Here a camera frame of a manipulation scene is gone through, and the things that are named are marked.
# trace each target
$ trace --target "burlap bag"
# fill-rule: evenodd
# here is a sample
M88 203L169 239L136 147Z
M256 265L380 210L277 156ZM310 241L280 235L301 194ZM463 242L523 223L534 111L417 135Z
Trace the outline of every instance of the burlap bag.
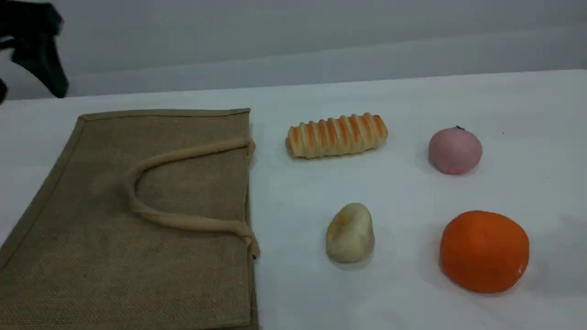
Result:
M248 109L81 116L0 250L2 329L257 329L252 257L231 233L131 212L124 175L157 154L246 139ZM136 196L167 213L248 221L247 147L143 173Z

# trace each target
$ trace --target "gray wall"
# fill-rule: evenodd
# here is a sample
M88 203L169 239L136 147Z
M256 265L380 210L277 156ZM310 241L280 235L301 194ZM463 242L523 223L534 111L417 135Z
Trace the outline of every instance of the gray wall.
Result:
M587 0L54 0L70 95L587 68ZM9 98L45 97L0 58Z

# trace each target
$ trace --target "pink peach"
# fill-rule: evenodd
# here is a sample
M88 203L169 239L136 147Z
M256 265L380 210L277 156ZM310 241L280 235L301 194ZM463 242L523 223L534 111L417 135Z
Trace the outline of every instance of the pink peach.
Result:
M428 145L428 160L444 174L469 172L482 154L481 142L460 126L436 132Z

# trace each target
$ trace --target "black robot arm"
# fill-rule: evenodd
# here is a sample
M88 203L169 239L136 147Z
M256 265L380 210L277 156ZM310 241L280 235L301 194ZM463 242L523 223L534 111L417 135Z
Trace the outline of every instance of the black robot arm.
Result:
M14 48L11 60L59 98L65 97L69 87L55 45L62 25L52 4L0 0L0 50ZM3 85L0 83L0 100Z

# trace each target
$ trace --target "toy food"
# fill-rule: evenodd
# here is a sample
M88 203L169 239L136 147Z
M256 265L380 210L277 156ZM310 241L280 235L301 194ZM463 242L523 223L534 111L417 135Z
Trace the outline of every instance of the toy food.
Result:
M291 126L285 147L294 157L340 156L377 148L386 138L387 127L381 117L365 113Z
M438 131L428 145L428 158L444 174L463 174L481 160L481 142L460 126Z
M503 292L522 277L529 259L526 232L501 214L469 211L451 221L440 242L446 276L474 292Z
M326 232L326 253L338 262L365 260L375 246L369 210L351 203L336 214Z

